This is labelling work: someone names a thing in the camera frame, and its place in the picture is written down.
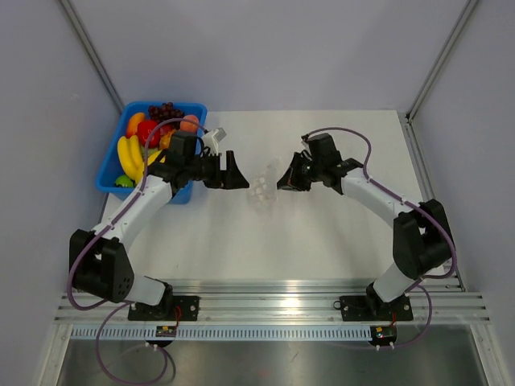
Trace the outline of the aluminium rail frame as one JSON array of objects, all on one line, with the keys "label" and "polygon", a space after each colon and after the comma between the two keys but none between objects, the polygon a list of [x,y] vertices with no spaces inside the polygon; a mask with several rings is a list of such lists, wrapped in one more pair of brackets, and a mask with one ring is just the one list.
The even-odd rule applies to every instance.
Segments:
[{"label": "aluminium rail frame", "polygon": [[[195,322],[132,322],[128,311],[106,303],[94,310],[75,310],[60,299],[51,323],[51,341],[62,339],[183,340],[183,341],[307,341],[367,342],[371,326],[413,328],[412,339],[433,326],[468,326],[479,334],[491,320],[483,297],[463,290],[453,278],[441,284],[428,281],[424,289],[406,295],[414,320],[409,322],[344,322],[332,303],[357,290],[339,281],[284,281],[254,283],[207,283],[181,281],[175,295],[200,297]],[[156,337],[157,326],[175,326],[174,338]]]}]

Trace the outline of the yellow banana bunch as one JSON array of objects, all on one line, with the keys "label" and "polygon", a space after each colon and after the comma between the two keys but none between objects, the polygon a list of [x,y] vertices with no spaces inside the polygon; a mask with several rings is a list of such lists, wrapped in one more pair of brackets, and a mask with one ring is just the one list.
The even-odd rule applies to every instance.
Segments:
[{"label": "yellow banana bunch", "polygon": [[139,167],[140,180],[148,179],[151,175],[155,175],[156,171],[159,170],[158,166],[154,166],[154,163],[164,163],[166,160],[166,151],[159,150],[150,155]]},{"label": "yellow banana bunch", "polygon": [[124,173],[139,183],[144,171],[144,160],[138,137],[136,135],[130,138],[122,136],[117,142],[117,155]]}]

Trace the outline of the red bell pepper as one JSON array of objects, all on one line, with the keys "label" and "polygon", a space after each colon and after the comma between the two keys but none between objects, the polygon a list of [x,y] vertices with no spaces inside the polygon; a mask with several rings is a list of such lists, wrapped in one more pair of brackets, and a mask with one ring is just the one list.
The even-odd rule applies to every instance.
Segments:
[{"label": "red bell pepper", "polygon": [[145,120],[138,124],[137,136],[140,144],[145,146],[148,144],[149,148],[156,148],[160,142],[160,130],[154,132],[155,127],[158,125],[157,121]]}]

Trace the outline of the orange mango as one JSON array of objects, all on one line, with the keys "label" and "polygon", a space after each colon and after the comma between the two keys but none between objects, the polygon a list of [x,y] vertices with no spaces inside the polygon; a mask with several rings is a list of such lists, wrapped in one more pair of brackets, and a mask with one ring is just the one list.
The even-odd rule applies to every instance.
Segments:
[{"label": "orange mango", "polygon": [[138,125],[146,120],[145,113],[135,113],[130,117],[126,126],[126,137],[131,138],[138,132]]}]

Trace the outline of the clear zip top bag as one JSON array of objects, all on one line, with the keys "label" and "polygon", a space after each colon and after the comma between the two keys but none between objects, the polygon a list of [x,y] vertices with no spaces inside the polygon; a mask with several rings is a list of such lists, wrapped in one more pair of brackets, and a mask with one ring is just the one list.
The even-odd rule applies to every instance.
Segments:
[{"label": "clear zip top bag", "polygon": [[280,177],[282,159],[273,158],[263,172],[249,183],[247,203],[260,216],[272,216],[278,202],[277,182]]}]

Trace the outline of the blue plastic bin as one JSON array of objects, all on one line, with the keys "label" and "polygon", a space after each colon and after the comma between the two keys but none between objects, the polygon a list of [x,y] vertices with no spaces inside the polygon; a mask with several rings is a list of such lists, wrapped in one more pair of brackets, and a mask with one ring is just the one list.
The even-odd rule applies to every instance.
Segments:
[{"label": "blue plastic bin", "polygon": [[[129,119],[136,113],[145,113],[148,117],[148,108],[151,105],[161,105],[163,101],[134,101],[126,105],[119,118],[118,124],[111,137],[109,148],[101,163],[97,173],[95,185],[99,191],[115,195],[120,200],[125,200],[133,191],[133,188],[115,187],[115,180],[123,174],[122,165],[117,155],[117,142],[126,133]],[[208,110],[205,105],[194,102],[172,102],[174,107],[185,112],[185,115],[192,114],[197,116],[200,124],[204,125]],[[189,182],[186,187],[181,189],[176,196],[169,202],[175,205],[184,205],[190,201],[192,195],[193,182]]]}]

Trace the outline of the small circuit board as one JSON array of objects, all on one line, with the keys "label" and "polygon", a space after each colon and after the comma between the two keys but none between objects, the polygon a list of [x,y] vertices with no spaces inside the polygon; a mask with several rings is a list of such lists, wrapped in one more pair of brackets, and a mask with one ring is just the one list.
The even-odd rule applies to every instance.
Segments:
[{"label": "small circuit board", "polygon": [[156,327],[156,337],[162,338],[174,338],[177,334],[177,329],[175,326],[157,326]]},{"label": "small circuit board", "polygon": [[394,345],[398,337],[398,329],[395,325],[392,326],[371,326],[370,327],[372,346],[391,346]]}]

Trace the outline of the left small circuit board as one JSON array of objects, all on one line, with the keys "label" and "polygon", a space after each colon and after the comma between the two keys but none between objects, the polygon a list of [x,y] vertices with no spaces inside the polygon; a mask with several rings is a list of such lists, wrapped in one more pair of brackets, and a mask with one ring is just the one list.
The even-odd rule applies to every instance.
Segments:
[{"label": "left small circuit board", "polygon": [[174,338],[177,334],[177,329],[175,326],[157,326],[156,327],[156,337],[162,338]]}]

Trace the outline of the dark purple grapes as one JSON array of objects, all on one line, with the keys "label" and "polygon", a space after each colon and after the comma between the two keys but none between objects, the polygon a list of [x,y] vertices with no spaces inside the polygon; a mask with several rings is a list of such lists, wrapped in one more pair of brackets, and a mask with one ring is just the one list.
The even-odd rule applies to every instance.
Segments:
[{"label": "dark purple grapes", "polygon": [[149,118],[152,121],[161,123],[170,119],[184,118],[185,113],[177,109],[172,102],[162,103],[161,105],[150,105],[148,107]]}]

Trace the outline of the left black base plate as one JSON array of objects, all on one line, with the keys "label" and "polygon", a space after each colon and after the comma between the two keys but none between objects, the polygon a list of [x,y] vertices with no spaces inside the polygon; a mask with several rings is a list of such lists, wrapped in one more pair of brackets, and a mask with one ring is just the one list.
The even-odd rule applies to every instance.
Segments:
[{"label": "left black base plate", "polygon": [[195,322],[198,320],[200,297],[167,295],[155,306],[137,302],[130,307],[128,319],[132,322]]}]

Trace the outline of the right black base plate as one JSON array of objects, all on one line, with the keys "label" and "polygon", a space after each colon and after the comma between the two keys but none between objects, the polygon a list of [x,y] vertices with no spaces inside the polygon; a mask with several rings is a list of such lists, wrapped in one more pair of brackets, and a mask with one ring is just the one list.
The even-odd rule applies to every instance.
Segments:
[{"label": "right black base plate", "polygon": [[365,295],[344,295],[332,303],[344,322],[409,322],[414,320],[408,297],[373,305]]}]

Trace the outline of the spiky orange fruit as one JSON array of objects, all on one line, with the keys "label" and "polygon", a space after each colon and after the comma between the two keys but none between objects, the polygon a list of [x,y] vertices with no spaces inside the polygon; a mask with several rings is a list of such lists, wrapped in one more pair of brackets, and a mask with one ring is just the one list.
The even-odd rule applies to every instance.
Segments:
[{"label": "spiky orange fruit", "polygon": [[173,135],[175,134],[175,132],[176,132],[176,130],[172,129],[170,131],[167,131],[165,134],[163,134],[160,137],[159,149],[165,150],[165,149],[168,149],[170,147],[171,139],[172,139]]}]

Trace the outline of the orange peach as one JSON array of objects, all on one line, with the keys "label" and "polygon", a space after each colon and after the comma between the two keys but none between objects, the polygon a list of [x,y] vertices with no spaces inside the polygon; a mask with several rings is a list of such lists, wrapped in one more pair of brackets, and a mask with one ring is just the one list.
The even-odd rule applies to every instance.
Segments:
[{"label": "orange peach", "polygon": [[200,123],[197,116],[188,114],[186,115],[183,120],[179,124],[179,129],[184,132],[188,133],[197,133]]}]

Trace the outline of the green lime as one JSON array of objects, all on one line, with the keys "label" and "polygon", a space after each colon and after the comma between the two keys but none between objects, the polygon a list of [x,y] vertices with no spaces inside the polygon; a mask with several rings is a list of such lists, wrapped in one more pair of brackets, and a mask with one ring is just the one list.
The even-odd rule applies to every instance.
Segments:
[{"label": "green lime", "polygon": [[117,188],[134,188],[134,180],[132,180],[128,175],[120,175],[116,178],[114,182],[114,186]]}]

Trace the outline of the right yellow banana bunch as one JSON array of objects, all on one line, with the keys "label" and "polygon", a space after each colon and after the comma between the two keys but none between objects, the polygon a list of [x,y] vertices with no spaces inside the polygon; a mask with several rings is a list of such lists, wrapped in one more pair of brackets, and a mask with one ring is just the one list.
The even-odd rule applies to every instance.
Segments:
[{"label": "right yellow banana bunch", "polygon": [[148,179],[151,175],[155,175],[156,171],[159,170],[158,166],[154,166],[154,163],[164,163],[166,160],[166,151],[159,150],[150,155],[139,167],[140,180]]}]

